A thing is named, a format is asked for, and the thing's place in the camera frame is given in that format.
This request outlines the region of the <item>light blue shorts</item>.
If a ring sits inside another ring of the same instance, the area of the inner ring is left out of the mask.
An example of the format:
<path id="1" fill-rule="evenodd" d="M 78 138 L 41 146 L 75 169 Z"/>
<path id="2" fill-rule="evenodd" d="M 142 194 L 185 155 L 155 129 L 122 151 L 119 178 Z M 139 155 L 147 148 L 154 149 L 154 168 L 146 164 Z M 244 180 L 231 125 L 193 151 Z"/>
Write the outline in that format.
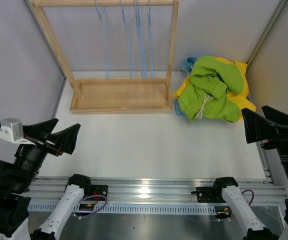
<path id="1" fill-rule="evenodd" d="M 187 75 L 189 75 L 191 73 L 193 65 L 195 64 L 196 61 L 197 61 L 197 58 L 192 57 L 192 56 L 188 57 L 187 59 L 185 59 L 181 63 L 181 70 L 186 72 Z M 184 115 L 184 113 L 181 111 L 181 109 L 179 107 L 178 99 L 175 100 L 175 112 L 178 116 Z"/>

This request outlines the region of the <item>lime green shorts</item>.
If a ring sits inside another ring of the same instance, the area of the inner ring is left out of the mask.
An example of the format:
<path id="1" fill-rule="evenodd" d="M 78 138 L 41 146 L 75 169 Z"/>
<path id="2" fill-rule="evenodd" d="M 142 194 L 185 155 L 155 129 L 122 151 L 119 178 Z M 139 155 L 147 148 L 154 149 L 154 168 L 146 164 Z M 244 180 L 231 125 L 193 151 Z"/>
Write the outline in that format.
<path id="1" fill-rule="evenodd" d="M 178 104 L 190 121 L 208 118 L 233 123 L 239 121 L 241 109 L 227 95 L 239 95 L 243 88 L 244 80 L 236 65 L 203 56 L 194 63 Z"/>

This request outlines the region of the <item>yellow shorts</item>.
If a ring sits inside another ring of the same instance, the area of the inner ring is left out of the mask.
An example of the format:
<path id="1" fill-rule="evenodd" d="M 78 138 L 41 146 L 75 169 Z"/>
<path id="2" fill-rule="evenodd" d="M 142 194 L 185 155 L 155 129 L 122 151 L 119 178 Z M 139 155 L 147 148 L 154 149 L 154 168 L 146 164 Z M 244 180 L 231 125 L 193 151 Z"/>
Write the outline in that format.
<path id="1" fill-rule="evenodd" d="M 241 94 L 234 94 L 232 92 L 228 92 L 226 94 L 228 99 L 231 102 L 236 103 L 239 106 L 240 109 L 248 108 L 248 109 L 250 109 L 250 110 L 255 112 L 256 111 L 256 106 L 247 99 L 248 95 L 249 95 L 249 88 L 248 88 L 248 83 L 247 83 L 247 79 L 246 79 L 246 71 L 247 71 L 248 65 L 246 63 L 235 61 L 235 60 L 234 61 L 229 61 L 229 60 L 227 60 L 225 58 L 218 57 L 218 56 L 216 56 L 215 58 L 219 62 L 235 65 L 238 68 L 238 70 L 239 70 L 239 72 L 240 72 L 240 74 L 241 74 L 241 76 L 243 78 L 244 87 L 243 87 L 242 93 Z M 178 99 L 180 97 L 181 93 L 183 92 L 184 88 L 187 86 L 187 84 L 188 84 L 188 82 L 190 80 L 190 76 L 189 75 L 185 78 L 185 80 L 182 83 L 182 85 L 180 86 L 180 88 L 173 93 L 173 98 L 174 99 Z"/>

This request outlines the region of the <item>blue hanger of light shorts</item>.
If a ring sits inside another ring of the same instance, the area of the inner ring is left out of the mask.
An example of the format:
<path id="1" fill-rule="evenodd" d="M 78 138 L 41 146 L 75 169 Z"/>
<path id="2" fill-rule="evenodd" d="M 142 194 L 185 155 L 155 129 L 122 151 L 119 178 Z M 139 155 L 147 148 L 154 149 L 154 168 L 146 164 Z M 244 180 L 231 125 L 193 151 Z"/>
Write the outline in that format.
<path id="1" fill-rule="evenodd" d="M 138 39 L 138 48 L 139 48 L 139 57 L 141 64 L 141 79 L 144 80 L 144 52 L 143 52 L 143 44 L 142 44 L 142 36 L 141 36 L 141 24 L 140 24 L 140 10 L 139 10 L 139 1 L 134 1 L 135 7 L 135 18 L 136 18 L 136 28 L 137 28 L 137 39 Z"/>

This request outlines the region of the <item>blue hanger of yellow shorts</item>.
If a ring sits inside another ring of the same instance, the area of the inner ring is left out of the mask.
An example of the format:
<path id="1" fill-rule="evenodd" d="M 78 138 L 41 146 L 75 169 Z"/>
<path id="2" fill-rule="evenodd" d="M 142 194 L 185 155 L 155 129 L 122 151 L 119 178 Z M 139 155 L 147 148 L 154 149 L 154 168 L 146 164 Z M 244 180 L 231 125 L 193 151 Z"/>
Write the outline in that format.
<path id="1" fill-rule="evenodd" d="M 121 6 L 121 11 L 122 11 L 122 18 L 123 18 L 123 23 L 125 27 L 125 33 L 126 33 L 126 40 L 127 40 L 127 51 L 128 51 L 128 61 L 129 61 L 129 75 L 130 79 L 133 79 L 132 75 L 132 53 L 131 53 L 131 45 L 130 45 L 130 38 L 129 38 L 129 30 L 128 30 L 128 25 L 127 25 L 127 20 L 124 12 L 124 7 L 123 7 L 123 1 L 120 0 L 120 6 Z"/>

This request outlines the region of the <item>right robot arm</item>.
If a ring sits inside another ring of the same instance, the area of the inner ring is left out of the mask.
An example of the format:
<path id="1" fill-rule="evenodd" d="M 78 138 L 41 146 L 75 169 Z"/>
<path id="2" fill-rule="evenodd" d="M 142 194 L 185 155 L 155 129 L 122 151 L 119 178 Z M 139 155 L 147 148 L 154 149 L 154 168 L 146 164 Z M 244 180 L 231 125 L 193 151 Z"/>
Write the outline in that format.
<path id="1" fill-rule="evenodd" d="M 276 150 L 288 181 L 288 114 L 267 105 L 260 115 L 248 108 L 242 109 L 247 143 L 260 143 L 263 150 Z M 283 230 L 274 234 L 254 213 L 233 177 L 216 178 L 212 196 L 231 209 L 245 240 L 288 240 L 288 197 L 279 200 L 284 206 Z"/>

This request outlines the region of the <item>blue hanger of green shorts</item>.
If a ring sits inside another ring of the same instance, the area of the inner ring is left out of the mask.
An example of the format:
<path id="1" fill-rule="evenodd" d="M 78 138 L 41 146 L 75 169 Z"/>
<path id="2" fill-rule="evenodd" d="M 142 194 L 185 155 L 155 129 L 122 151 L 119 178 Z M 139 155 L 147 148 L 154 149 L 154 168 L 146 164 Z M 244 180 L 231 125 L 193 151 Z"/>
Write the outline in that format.
<path id="1" fill-rule="evenodd" d="M 105 68 L 105 77 L 108 80 L 110 77 L 109 73 L 109 30 L 108 30 L 108 13 L 105 6 L 100 7 L 98 1 L 95 1 L 95 7 L 100 21 L 101 28 L 101 43 L 102 53 Z"/>

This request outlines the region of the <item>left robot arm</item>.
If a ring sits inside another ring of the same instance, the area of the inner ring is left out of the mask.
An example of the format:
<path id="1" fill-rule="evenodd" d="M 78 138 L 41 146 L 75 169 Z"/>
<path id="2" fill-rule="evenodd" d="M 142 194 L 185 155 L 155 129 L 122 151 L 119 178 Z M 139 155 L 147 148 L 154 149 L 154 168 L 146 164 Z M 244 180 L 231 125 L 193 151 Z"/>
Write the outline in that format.
<path id="1" fill-rule="evenodd" d="M 80 124 L 54 133 L 58 121 L 53 118 L 32 125 L 23 125 L 17 118 L 0 121 L 0 139 L 19 146 L 13 163 L 0 160 L 0 240 L 58 240 L 77 203 L 92 195 L 90 177 L 72 175 L 49 218 L 29 233 L 31 198 L 22 194 L 30 190 L 47 155 L 71 155 L 76 147 Z"/>

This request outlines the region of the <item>blue hanger of navy shorts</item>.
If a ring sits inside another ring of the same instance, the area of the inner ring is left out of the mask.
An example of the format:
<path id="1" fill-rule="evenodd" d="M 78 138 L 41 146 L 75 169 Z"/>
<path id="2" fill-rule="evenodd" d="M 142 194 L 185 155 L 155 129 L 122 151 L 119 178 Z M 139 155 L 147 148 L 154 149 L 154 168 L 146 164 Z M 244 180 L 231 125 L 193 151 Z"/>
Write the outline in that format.
<path id="1" fill-rule="evenodd" d="M 144 50 L 143 36 L 142 36 L 142 44 L 143 44 L 143 52 L 144 52 L 144 73 L 145 73 L 144 80 L 147 80 L 147 67 L 146 67 L 146 59 L 145 59 L 145 50 Z"/>

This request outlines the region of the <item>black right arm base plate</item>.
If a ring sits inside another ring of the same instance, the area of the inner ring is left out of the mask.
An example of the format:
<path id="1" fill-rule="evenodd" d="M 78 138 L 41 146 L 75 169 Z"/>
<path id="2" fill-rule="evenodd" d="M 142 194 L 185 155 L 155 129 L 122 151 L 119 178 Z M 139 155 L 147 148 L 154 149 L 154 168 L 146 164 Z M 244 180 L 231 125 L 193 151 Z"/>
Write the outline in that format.
<path id="1" fill-rule="evenodd" d="M 215 187 L 200 186 L 191 192 L 199 203 L 224 203 L 221 193 Z"/>

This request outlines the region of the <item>blue hanger of camouflage shorts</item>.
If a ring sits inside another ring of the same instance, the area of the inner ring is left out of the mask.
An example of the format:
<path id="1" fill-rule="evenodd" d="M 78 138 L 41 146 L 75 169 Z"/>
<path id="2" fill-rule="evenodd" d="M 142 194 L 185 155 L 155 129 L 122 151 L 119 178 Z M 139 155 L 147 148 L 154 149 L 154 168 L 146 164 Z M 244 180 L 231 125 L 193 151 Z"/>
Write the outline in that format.
<path id="1" fill-rule="evenodd" d="M 147 24 L 148 24 L 149 47 L 150 47 L 150 79 L 153 80 L 154 56 L 153 56 L 152 26 L 151 26 L 151 0 L 148 1 Z"/>

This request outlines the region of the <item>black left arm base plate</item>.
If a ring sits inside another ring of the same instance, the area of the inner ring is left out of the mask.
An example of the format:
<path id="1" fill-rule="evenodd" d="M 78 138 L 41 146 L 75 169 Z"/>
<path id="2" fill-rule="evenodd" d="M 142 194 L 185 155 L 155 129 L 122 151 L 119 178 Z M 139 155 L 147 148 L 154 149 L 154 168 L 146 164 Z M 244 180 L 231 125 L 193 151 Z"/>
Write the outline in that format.
<path id="1" fill-rule="evenodd" d="M 107 185 L 100 185 L 95 184 L 92 185 L 89 190 L 86 191 L 84 197 L 90 197 L 88 201 L 105 201 L 104 197 L 108 195 L 108 186 Z"/>

